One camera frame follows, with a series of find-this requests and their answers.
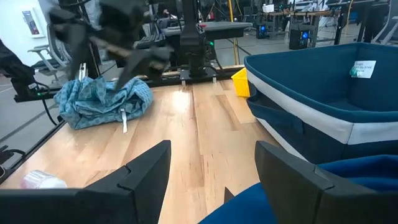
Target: white stripe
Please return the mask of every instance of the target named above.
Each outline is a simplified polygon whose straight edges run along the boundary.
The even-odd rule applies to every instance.
[[[248,80],[253,83],[261,93],[268,96],[287,112],[295,115],[305,123],[317,128],[337,141],[347,144],[353,123],[334,118],[300,103],[271,87],[249,71]]]
[[[265,121],[264,119],[260,119],[257,118],[257,120],[260,121],[260,123],[267,129],[267,131],[269,132],[269,134],[272,135],[272,137],[274,137],[274,139],[279,142],[279,144],[290,154],[297,156],[300,159],[303,159],[305,161],[307,161],[299,152],[297,152],[297,150],[295,150],[293,148],[293,146],[291,146],[277,131],[275,131],[274,128],[271,127],[271,125],[269,125],[269,123],[267,123],[267,121]]]
[[[348,144],[398,140],[398,122],[354,123]]]
[[[248,70],[248,80],[281,108],[343,144],[398,140],[398,122],[352,123],[319,112],[268,85]]]
[[[4,93],[5,91],[11,90],[11,89],[12,89],[12,87],[11,87],[11,88],[8,88],[8,89],[5,89],[5,90],[2,90],[2,91],[0,91],[0,93]]]

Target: white box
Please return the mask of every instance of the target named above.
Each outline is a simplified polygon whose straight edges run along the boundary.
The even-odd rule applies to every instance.
[[[275,9],[275,7],[274,7],[273,4],[270,4],[270,5],[267,5],[267,6],[262,6],[262,11],[263,12],[274,12],[274,9]]]

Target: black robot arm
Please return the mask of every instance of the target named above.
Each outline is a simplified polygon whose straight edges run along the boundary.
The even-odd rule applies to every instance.
[[[95,29],[78,14],[57,7],[49,11],[56,37],[70,46],[72,62],[69,79],[74,79],[81,63],[89,54],[90,42],[106,49],[115,59],[125,59],[127,65],[119,77],[116,89],[120,89],[136,75],[160,78],[169,62],[169,50],[151,47],[145,50],[133,48],[136,36],[149,13],[144,1],[101,0],[101,29]]]

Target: yellow object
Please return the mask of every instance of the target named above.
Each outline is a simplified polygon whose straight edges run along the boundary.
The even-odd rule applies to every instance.
[[[240,71],[236,72],[235,75],[232,76],[232,80],[234,81],[235,92],[238,96],[250,96],[246,68],[242,68]]]

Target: white tag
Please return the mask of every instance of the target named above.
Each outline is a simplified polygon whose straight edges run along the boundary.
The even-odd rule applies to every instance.
[[[32,84],[28,85],[27,87],[28,87],[29,89],[33,89],[33,88],[36,88],[36,87],[37,87],[37,84],[36,84],[36,83],[32,83]]]
[[[354,68],[357,71],[356,78],[371,78],[376,61],[356,61]]]
[[[124,109],[120,109],[122,111],[122,120],[123,120],[123,133],[127,132],[127,116],[126,111]]]

